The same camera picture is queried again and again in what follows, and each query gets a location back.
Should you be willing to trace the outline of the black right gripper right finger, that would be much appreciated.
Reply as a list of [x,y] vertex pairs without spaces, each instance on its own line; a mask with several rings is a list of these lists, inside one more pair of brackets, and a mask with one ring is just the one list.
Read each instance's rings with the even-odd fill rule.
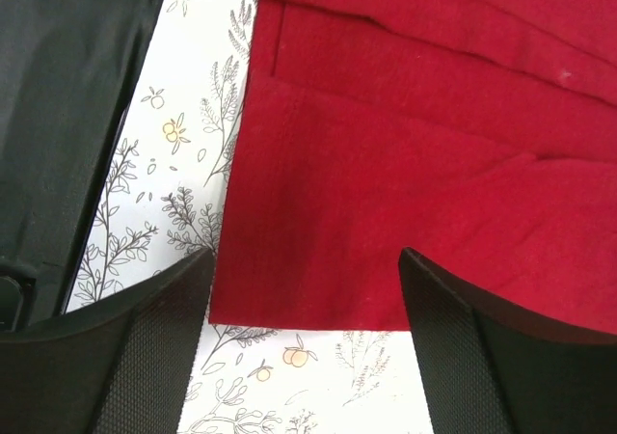
[[615,432],[615,335],[520,307],[410,248],[399,274],[434,432]]

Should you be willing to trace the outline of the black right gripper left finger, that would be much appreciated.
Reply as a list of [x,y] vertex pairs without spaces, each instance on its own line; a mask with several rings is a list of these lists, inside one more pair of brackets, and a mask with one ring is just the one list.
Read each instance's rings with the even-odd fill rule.
[[203,249],[90,306],[2,334],[2,432],[176,432],[214,264]]

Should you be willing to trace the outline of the red t shirt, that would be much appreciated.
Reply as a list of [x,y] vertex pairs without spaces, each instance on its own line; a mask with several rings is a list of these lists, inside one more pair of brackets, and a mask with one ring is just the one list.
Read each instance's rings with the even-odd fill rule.
[[217,324],[408,328],[412,248],[616,328],[616,0],[258,0]]

